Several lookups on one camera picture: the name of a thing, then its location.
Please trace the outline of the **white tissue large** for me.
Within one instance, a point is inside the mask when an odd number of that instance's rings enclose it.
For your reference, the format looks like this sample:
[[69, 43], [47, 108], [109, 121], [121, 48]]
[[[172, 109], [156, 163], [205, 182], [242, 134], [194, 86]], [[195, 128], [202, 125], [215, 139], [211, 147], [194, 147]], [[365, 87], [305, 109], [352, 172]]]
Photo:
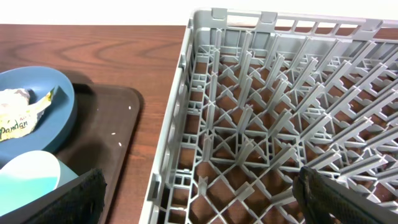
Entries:
[[20, 108], [29, 104], [30, 94], [26, 89], [5, 89], [1, 91], [1, 109]]

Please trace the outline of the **light blue cup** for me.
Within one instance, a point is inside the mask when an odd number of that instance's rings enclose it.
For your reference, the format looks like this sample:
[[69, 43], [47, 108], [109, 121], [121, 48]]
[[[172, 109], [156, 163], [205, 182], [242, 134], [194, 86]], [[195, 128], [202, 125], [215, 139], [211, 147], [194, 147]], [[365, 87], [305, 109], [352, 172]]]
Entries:
[[10, 213], [78, 177], [47, 151], [30, 151], [1, 168], [1, 215]]

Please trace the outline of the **dark blue plate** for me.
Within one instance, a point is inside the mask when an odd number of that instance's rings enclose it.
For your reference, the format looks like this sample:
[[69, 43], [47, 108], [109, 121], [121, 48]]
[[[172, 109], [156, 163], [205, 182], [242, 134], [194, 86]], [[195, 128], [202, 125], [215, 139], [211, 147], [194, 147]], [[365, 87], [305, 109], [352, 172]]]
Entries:
[[69, 136], [76, 120], [75, 91], [69, 78], [62, 72], [41, 66], [2, 72], [1, 90], [15, 88], [28, 90], [31, 103], [39, 101], [50, 90], [54, 90], [54, 96], [30, 134], [1, 142], [1, 166], [28, 151], [55, 153]]

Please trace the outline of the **yellow green snack wrapper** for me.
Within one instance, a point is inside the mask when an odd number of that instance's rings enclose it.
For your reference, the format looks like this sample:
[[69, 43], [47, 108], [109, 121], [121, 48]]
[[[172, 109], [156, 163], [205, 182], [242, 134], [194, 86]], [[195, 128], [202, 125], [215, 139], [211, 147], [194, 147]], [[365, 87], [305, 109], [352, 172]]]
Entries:
[[44, 111], [52, 104], [55, 88], [36, 103], [20, 108], [1, 109], [1, 141], [21, 138], [30, 134]]

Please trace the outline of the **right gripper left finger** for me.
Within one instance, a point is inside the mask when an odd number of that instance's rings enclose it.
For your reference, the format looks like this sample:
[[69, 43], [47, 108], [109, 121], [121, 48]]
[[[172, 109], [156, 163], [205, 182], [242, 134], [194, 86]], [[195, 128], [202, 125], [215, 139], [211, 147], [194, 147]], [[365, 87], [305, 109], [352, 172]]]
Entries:
[[1, 223], [97, 224], [107, 183], [101, 169], [91, 169], [48, 194], [1, 217]]

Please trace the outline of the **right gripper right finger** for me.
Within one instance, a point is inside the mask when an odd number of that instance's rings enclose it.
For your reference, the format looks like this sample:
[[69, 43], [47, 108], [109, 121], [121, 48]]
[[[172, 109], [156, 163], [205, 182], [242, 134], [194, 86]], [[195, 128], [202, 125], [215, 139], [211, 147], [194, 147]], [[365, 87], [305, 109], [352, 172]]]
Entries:
[[307, 223], [397, 223], [396, 213], [306, 166], [292, 191]]

